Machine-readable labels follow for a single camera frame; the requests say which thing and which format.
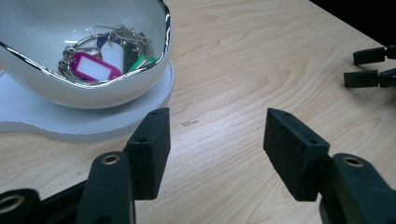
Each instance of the key tag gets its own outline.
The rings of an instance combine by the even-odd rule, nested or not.
[[[70,68],[76,76],[90,81],[109,80],[122,75],[117,67],[84,52],[72,56]]]
[[[109,63],[120,71],[123,71],[124,50],[121,45],[107,40],[101,47],[102,59],[105,63]]]

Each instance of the magenta key tag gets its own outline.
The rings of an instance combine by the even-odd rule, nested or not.
[[[72,56],[70,68],[76,76],[90,81],[104,81],[122,75],[117,67],[83,52]]]

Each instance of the wooden table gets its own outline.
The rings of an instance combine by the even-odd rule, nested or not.
[[[343,80],[360,70],[352,53],[378,43],[308,0],[167,4],[172,149],[158,199],[136,202],[139,224],[320,223],[318,203],[295,202],[262,150],[268,107],[307,124],[330,155],[371,162],[396,189],[396,91],[348,90]],[[32,188],[47,198],[87,178],[96,156],[128,138],[71,144],[0,133],[0,192]]]

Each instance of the light wood surface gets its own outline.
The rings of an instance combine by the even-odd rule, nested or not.
[[[352,53],[380,46],[308,0],[168,0],[174,29],[172,149],[157,200],[138,224],[320,223],[262,150],[266,109],[286,110],[331,144],[371,162],[396,189],[396,91],[344,87]],[[393,62],[366,65],[385,70]],[[0,192],[41,198],[87,178],[99,144],[0,133]]]

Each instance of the bowl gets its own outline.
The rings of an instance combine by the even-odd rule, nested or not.
[[[61,105],[130,102],[170,63],[171,18],[161,0],[1,0],[0,8],[2,69]]]

